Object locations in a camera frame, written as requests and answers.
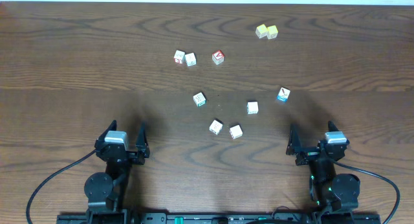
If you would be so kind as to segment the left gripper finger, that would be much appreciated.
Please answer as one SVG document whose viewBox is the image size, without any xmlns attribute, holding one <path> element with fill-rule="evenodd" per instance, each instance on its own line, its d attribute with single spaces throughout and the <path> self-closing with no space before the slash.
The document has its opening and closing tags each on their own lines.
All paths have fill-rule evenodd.
<svg viewBox="0 0 414 224">
<path fill-rule="evenodd" d="M 142 153 L 149 153 L 149 145 L 146 138 L 146 125 L 143 122 L 140 126 L 138 137 L 135 143 L 135 146 L 138 151 L 141 151 Z"/>
<path fill-rule="evenodd" d="M 117 129 L 117 121 L 113 120 L 110 125 L 107 127 L 107 129 L 98 137 L 98 140 L 104 140 L 106 135 L 109 131 L 116 131 Z"/>
</svg>

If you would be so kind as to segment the white block blue pencil picture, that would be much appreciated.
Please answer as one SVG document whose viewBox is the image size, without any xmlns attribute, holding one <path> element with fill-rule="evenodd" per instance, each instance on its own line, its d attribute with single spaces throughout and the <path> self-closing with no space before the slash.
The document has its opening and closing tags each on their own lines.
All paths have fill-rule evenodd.
<svg viewBox="0 0 414 224">
<path fill-rule="evenodd" d="M 289 95 L 290 95 L 290 90 L 285 88 L 285 87 L 282 87 L 279 90 L 279 93 L 278 93 L 276 99 L 279 100 L 279 101 L 282 101 L 282 102 L 286 102 L 289 98 Z"/>
</svg>

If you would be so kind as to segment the plain white block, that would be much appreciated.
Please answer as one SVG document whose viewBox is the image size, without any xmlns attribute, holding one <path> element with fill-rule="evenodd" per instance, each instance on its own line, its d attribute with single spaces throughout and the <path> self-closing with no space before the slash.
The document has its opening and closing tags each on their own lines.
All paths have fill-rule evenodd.
<svg viewBox="0 0 414 224">
<path fill-rule="evenodd" d="M 257 114 L 259 111 L 258 102 L 248 102 L 246 108 L 249 115 Z"/>
</svg>

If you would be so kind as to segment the white block teal side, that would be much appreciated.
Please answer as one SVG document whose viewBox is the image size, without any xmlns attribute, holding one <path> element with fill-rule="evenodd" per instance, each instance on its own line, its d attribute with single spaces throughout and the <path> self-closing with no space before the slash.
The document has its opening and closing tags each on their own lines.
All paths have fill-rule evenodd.
<svg viewBox="0 0 414 224">
<path fill-rule="evenodd" d="M 206 97 L 202 92 L 200 92 L 193 96 L 193 101 L 197 107 L 200 107 L 206 103 Z"/>
</svg>

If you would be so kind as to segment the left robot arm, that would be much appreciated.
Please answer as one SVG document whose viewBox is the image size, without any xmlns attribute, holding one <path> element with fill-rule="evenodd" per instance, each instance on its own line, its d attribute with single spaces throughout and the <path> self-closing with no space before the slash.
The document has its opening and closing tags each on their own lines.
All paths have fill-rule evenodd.
<svg viewBox="0 0 414 224">
<path fill-rule="evenodd" d="M 128 146 L 127 133 L 117 130 L 115 120 L 96 139 L 96 155 L 106 162 L 106 169 L 92 174 L 85 182 L 87 223 L 140 223 L 139 215 L 124 208 L 123 201 L 132 166 L 145 164 L 150 155 L 145 124 L 139 128 L 136 150 L 129 151 Z"/>
</svg>

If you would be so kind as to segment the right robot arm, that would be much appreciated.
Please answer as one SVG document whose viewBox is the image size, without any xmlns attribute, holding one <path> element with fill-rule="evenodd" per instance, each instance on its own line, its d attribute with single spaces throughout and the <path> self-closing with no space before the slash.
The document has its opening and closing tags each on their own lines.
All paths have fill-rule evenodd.
<svg viewBox="0 0 414 224">
<path fill-rule="evenodd" d="M 345 156 L 349 140 L 333 122 L 313 147 L 304 147 L 295 125 L 290 126 L 286 154 L 296 157 L 297 166 L 309 166 L 309 192 L 318 204 L 311 214 L 315 223 L 353 223 L 352 210 L 358 207 L 360 180 L 353 174 L 337 174 L 334 164 Z"/>
</svg>

